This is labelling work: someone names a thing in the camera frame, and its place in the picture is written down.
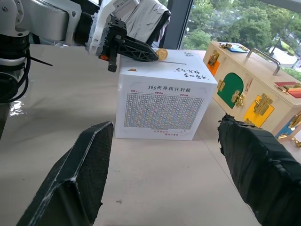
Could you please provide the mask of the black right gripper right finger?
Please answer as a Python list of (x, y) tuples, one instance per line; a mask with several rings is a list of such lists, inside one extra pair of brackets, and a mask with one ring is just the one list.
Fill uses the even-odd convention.
[(301, 224), (301, 165), (268, 131), (225, 114), (221, 153), (243, 201), (262, 226)]

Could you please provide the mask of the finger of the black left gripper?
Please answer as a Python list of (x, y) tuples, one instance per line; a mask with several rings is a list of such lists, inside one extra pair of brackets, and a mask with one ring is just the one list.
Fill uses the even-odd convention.
[(120, 54), (140, 62), (158, 61), (156, 52), (147, 43), (126, 36), (120, 44)]

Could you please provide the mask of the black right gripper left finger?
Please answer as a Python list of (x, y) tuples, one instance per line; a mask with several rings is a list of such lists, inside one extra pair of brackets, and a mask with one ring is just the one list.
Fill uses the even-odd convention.
[(113, 138), (111, 121), (82, 131), (51, 168), (19, 226), (92, 226), (102, 205)]

